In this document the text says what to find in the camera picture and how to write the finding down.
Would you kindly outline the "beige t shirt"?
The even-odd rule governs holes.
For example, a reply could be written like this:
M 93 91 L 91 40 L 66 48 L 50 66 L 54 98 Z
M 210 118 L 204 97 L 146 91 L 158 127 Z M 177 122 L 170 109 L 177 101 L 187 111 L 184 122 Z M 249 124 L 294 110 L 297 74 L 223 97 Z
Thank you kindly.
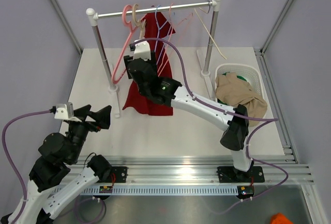
M 263 118 L 268 104 L 254 88 L 245 80 L 238 78 L 234 72 L 227 72 L 216 77 L 215 96 L 217 101 L 228 106 L 246 107 L 248 116 Z

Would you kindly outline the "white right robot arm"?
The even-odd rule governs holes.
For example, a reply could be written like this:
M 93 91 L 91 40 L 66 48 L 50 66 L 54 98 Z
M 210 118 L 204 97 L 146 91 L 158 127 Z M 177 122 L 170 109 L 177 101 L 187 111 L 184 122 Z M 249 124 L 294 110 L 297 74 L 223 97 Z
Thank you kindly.
M 230 150 L 233 173 L 239 181 L 252 176 L 253 161 L 245 151 L 249 134 L 248 112 L 245 106 L 221 106 L 196 95 L 187 86 L 157 75 L 154 60 L 124 57 L 128 77 L 137 84 L 139 95 L 159 106 L 172 107 L 198 116 L 222 130 L 220 144 Z

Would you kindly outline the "green t shirt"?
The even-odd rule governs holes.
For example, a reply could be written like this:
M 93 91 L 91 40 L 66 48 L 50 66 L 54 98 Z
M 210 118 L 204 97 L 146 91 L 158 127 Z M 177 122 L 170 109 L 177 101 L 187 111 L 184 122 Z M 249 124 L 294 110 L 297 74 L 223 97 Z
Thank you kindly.
M 222 76 L 226 76 L 227 74 L 229 74 L 230 72 L 225 72 L 225 73 L 223 73 L 222 74 Z M 247 80 L 244 78 L 244 77 L 242 77 L 242 76 L 236 76 L 238 79 L 240 79 L 240 80 L 243 80 L 243 81 L 245 81 L 245 82 L 247 82 Z M 224 102 L 222 102 L 219 98 L 217 98 L 217 102 L 218 103 L 220 103 L 220 104 L 224 104 L 224 105 L 227 105 L 226 103 L 224 103 Z

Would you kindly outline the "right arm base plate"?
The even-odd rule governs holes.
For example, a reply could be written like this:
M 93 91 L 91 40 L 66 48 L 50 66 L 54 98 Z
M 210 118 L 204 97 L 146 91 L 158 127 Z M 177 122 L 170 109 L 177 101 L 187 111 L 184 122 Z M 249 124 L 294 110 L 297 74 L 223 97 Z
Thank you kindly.
M 217 174 L 220 183 L 264 183 L 265 177 L 260 166 L 253 166 L 247 172 L 231 166 L 219 166 Z

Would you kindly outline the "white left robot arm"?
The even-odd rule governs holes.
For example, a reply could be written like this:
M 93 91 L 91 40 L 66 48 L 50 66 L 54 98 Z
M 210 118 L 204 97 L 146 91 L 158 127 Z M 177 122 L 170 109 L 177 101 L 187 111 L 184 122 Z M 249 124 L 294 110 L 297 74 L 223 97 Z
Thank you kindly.
M 111 110 L 112 107 L 107 105 L 93 112 L 89 104 L 74 109 L 68 102 L 57 104 L 49 110 L 18 116 L 5 125 L 2 131 L 3 149 L 20 181 L 23 197 L 14 212 L 1 218 L 1 223 L 52 223 L 85 188 L 110 178 L 112 166 L 102 155 L 95 155 L 75 179 L 58 193 L 52 194 L 70 172 L 69 165 L 78 162 L 88 133 L 110 128 Z M 54 114 L 55 119 L 68 123 L 68 131 L 65 135 L 51 133 L 44 139 L 38 149 L 41 156 L 34 163 L 25 183 L 9 155 L 6 131 L 12 123 L 22 118 L 49 113 Z

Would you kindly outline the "beige wooden hanger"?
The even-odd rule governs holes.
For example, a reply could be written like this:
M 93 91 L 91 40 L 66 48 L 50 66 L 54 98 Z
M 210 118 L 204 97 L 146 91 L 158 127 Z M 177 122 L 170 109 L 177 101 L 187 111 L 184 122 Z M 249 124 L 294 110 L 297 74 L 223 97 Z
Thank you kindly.
M 132 21 L 133 21 L 134 25 L 140 29 L 139 38 L 142 39 L 145 37 L 146 20 L 138 19 L 138 17 L 137 17 L 138 7 L 139 7 L 139 4 L 137 4 L 137 3 L 135 3 L 132 7 Z

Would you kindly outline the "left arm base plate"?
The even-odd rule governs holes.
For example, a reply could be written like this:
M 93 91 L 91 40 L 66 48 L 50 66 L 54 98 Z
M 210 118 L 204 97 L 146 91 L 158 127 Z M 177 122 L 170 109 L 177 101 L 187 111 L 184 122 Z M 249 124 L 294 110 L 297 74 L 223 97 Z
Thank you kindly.
M 105 183 L 126 183 L 128 168 L 124 166 L 114 166 Z

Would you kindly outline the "pink wire hanger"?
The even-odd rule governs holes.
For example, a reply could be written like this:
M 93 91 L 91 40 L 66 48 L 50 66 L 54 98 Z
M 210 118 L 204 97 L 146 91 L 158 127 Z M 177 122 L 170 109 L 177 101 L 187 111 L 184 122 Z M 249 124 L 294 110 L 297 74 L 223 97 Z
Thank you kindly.
M 193 17 L 193 13 L 190 13 L 189 15 L 187 15 L 185 18 L 181 19 L 178 23 L 173 24 L 172 22 L 172 9 L 173 3 L 170 5 L 170 10 L 169 10 L 169 20 L 170 20 L 170 25 L 171 25 L 171 29 L 169 30 L 169 35 L 168 35 L 168 42 L 171 41 L 171 38 L 174 34 L 174 30 L 175 28 L 180 27 L 184 22 L 186 23 L 186 27 L 184 28 L 184 30 L 186 30 L 188 28 L 188 25 L 190 24 L 192 17 Z M 164 46 L 162 47 L 161 51 L 162 51 L 162 59 L 161 59 L 161 64 L 157 70 L 158 75 L 160 76 L 162 74 L 162 72 L 164 71 L 165 66 L 167 65 L 167 63 L 169 62 L 169 58 L 166 58 L 167 55 L 167 49 L 168 49 L 169 45 L 164 43 Z

